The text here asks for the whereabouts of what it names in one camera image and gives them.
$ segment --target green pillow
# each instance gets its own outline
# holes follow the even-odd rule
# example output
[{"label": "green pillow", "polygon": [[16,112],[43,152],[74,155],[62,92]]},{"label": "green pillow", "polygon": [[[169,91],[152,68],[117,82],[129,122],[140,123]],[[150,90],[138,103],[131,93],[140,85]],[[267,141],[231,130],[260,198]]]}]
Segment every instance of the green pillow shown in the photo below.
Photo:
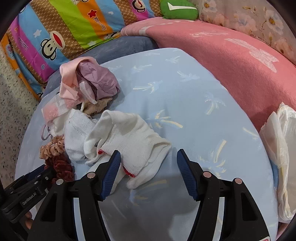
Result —
[{"label": "green pillow", "polygon": [[161,0],[160,10],[166,19],[195,20],[198,16],[196,7],[187,0]]}]

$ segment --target beige cloth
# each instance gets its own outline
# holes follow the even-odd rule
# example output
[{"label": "beige cloth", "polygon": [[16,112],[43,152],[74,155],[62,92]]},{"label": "beige cloth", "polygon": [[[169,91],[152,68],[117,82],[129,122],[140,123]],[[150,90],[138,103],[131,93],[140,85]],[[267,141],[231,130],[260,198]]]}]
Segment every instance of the beige cloth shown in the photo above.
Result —
[{"label": "beige cloth", "polygon": [[97,104],[93,104],[90,101],[85,101],[82,106],[82,112],[87,115],[95,115],[100,113],[107,107],[107,104],[112,100],[111,97],[98,100]]},{"label": "beige cloth", "polygon": [[40,159],[47,160],[49,157],[59,156],[65,152],[64,135],[56,136],[47,145],[40,147]]}]

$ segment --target red sock trim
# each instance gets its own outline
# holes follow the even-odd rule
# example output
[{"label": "red sock trim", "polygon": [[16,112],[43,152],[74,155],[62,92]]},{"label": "red sock trim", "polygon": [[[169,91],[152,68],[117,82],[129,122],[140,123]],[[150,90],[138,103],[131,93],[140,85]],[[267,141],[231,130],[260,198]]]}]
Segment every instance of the red sock trim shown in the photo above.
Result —
[{"label": "red sock trim", "polygon": [[99,154],[99,155],[101,155],[101,154],[103,154],[103,153],[106,153],[106,152],[104,152],[104,151],[101,150],[101,149],[98,150],[98,154]]},{"label": "red sock trim", "polygon": [[122,167],[127,175],[129,175],[130,177],[136,177],[134,174],[131,174],[127,169],[125,169],[123,165]]}]

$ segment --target light blue bedsheet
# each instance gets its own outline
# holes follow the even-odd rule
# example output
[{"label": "light blue bedsheet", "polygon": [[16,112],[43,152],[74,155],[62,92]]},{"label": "light blue bedsheet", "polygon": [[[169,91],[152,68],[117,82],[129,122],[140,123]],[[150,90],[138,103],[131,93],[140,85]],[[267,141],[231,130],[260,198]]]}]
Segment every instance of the light blue bedsheet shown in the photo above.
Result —
[{"label": "light blue bedsheet", "polygon": [[[191,161],[218,178],[242,178],[263,215],[271,240],[275,240],[277,201],[268,156],[251,121],[220,82],[194,58],[173,48],[121,57],[102,66],[115,74],[121,88],[109,109],[139,114],[173,147],[152,180],[128,190],[123,179],[115,193],[99,204],[111,240],[187,240],[199,203],[188,195],[177,167],[180,148]],[[16,178],[43,164],[38,157],[38,148],[46,143],[39,134],[44,124],[41,108],[56,93],[47,95],[32,117]],[[73,164],[77,179],[89,170],[83,161]],[[82,241],[77,199],[75,217]],[[219,239],[222,219],[223,199],[214,240]]]}]

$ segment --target white plastic bag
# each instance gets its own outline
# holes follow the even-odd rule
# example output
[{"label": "white plastic bag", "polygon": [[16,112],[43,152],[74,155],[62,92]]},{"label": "white plastic bag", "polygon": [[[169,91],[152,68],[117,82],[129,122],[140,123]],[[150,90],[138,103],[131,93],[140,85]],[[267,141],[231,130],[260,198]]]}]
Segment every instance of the white plastic bag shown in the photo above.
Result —
[{"label": "white plastic bag", "polygon": [[289,223],[296,212],[296,111],[281,103],[259,135],[270,161],[278,168],[279,221]]}]

